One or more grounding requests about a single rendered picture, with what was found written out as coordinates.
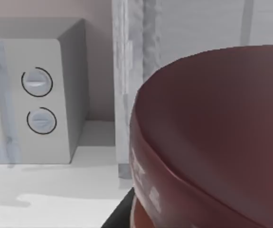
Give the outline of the pale microwave oven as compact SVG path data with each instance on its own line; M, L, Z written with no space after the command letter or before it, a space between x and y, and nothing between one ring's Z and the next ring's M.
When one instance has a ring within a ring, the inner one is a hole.
M89 110L85 33L79 18L0 18L0 105L14 164L71 162ZM50 77L43 96L24 88L33 69ZM55 119L48 133L29 125L40 109Z

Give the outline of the dark red jar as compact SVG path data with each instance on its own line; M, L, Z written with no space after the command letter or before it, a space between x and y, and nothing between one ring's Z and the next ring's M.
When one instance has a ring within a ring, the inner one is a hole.
M132 228L273 228L273 45L193 54L139 89Z

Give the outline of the pale microwave knob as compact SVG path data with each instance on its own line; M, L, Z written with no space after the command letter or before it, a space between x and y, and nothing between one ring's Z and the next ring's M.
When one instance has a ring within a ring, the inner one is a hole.
M47 110L32 111L28 118L29 125L39 133L48 133L55 125L53 115Z
M43 96L51 88L50 77L39 69L33 69L26 73L22 79L24 88L32 95Z

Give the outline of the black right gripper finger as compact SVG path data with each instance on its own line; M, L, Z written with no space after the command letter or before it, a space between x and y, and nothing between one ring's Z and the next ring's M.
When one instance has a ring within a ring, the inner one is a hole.
M101 228L130 228L134 188L131 188Z

